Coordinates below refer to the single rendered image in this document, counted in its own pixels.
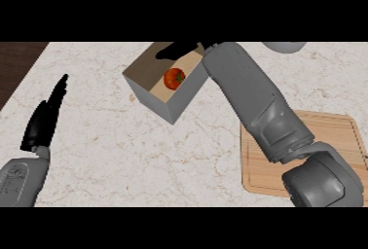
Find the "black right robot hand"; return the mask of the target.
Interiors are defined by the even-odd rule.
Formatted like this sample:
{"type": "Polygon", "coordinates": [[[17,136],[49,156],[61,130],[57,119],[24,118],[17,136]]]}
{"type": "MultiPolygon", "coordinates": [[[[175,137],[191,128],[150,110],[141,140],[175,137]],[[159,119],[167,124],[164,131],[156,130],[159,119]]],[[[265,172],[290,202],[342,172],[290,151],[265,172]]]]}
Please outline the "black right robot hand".
{"type": "Polygon", "coordinates": [[[207,42],[175,42],[166,49],[163,49],[157,54],[157,59],[170,59],[178,60],[190,52],[193,52],[198,46],[203,46],[204,49],[221,45],[221,41],[207,41],[207,42]]]}

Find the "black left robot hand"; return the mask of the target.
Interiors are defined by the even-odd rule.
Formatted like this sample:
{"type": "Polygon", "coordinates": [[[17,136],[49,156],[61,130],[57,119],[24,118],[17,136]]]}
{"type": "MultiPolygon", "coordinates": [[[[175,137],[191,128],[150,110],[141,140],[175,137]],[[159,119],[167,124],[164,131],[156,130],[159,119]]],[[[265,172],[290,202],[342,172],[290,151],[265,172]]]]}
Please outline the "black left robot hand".
{"type": "Polygon", "coordinates": [[[60,109],[67,94],[68,78],[70,75],[65,74],[52,90],[49,99],[39,103],[33,112],[21,144],[23,151],[31,152],[34,147],[51,146],[60,118],[60,109]]]}

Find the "red tomato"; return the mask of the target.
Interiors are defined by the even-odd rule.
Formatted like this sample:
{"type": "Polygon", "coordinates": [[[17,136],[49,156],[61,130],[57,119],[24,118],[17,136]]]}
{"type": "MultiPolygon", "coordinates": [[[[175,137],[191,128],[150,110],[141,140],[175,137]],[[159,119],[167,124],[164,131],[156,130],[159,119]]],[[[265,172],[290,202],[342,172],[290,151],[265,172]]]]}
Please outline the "red tomato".
{"type": "Polygon", "coordinates": [[[176,90],[185,81],[185,72],[181,68],[170,68],[164,74],[164,85],[169,89],[176,90]]]}

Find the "grey cardboard box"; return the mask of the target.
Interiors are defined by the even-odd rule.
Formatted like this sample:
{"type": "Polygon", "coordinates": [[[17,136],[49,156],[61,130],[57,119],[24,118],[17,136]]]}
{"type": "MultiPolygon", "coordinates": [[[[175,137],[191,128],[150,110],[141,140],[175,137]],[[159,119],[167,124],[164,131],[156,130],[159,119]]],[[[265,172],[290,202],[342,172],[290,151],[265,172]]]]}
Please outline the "grey cardboard box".
{"type": "Polygon", "coordinates": [[[170,45],[172,42],[154,42],[123,75],[139,102],[173,125],[209,74],[201,63],[203,46],[178,60],[156,58],[170,45]]]}

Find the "wooden cutting board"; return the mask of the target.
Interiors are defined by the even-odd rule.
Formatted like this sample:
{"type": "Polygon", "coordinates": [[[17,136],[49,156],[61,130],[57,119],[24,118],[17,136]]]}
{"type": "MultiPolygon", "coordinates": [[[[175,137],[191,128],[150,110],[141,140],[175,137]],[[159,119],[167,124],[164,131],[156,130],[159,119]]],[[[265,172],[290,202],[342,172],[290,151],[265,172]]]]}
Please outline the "wooden cutting board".
{"type": "MultiPolygon", "coordinates": [[[[329,143],[352,167],[364,186],[364,205],[368,206],[368,152],[355,119],[349,115],[296,110],[295,113],[315,135],[315,140],[329,143]]],[[[240,128],[241,183],[252,193],[289,196],[283,174],[305,160],[289,164],[271,163],[244,127],[240,128]]]]}

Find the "pale grey round object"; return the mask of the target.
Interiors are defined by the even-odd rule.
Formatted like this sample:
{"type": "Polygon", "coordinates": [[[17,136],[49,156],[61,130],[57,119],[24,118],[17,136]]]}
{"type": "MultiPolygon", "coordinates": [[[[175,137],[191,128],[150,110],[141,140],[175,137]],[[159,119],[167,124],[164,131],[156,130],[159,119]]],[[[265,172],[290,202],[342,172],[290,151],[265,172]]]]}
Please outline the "pale grey round object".
{"type": "Polygon", "coordinates": [[[265,42],[264,45],[277,53],[297,53],[305,47],[305,42],[265,42]]]}

